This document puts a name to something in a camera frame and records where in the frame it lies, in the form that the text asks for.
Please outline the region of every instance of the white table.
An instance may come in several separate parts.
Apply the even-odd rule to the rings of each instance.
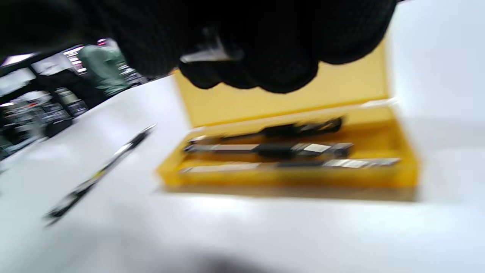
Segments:
[[[411,0],[394,18],[391,86],[424,160],[417,202],[164,193],[153,170],[189,129],[165,78],[29,147],[0,176],[0,272],[483,272],[484,8]],[[154,122],[75,210],[43,227],[59,197]]]

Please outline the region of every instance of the gloved hand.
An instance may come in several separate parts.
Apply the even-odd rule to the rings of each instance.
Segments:
[[[380,43],[396,0],[0,0],[0,57],[63,44],[115,39],[146,76],[179,67],[197,87],[224,82],[287,93],[316,75],[318,62],[345,64]],[[243,52],[237,61],[182,63],[202,30]]]

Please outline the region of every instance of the green jacket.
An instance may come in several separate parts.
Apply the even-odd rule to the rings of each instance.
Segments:
[[[87,69],[88,78],[107,96],[114,96],[129,87],[118,70],[118,66],[126,62],[119,50],[88,45],[79,51],[78,58]]]

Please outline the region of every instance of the yellow case lid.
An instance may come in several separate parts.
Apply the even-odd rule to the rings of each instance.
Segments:
[[[384,43],[365,58],[347,65],[320,63],[307,86],[289,94],[260,88],[241,90],[225,84],[203,90],[179,70],[174,72],[193,127],[260,119],[388,98]]]

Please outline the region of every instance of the yellow plastic case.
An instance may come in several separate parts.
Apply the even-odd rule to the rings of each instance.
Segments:
[[[414,193],[419,163],[396,115],[385,101],[388,99],[388,86],[384,45],[352,64],[321,64],[318,76],[310,84],[287,95],[271,94],[257,88],[238,90],[227,85],[201,90],[191,85],[179,71],[175,72],[175,78],[189,118],[196,128],[157,169],[168,191],[309,196],[309,192],[310,195],[315,193],[315,188],[339,187],[402,189],[402,192],[406,192],[392,199],[409,199]],[[241,160],[240,156],[224,157],[222,160],[220,157],[186,155],[183,152],[186,141],[193,137],[239,135],[257,132],[268,126],[323,122],[340,116],[344,116],[345,120],[339,132],[298,141],[352,142],[355,145],[351,158],[399,157],[401,162],[393,167],[375,169],[179,172],[187,167],[222,165]],[[239,143],[246,141],[254,143],[251,140],[241,140]],[[260,160],[247,158],[245,161]],[[296,189],[301,187],[312,190],[301,194]],[[249,192],[245,188],[257,190]],[[284,192],[278,190],[283,188],[286,189]]]

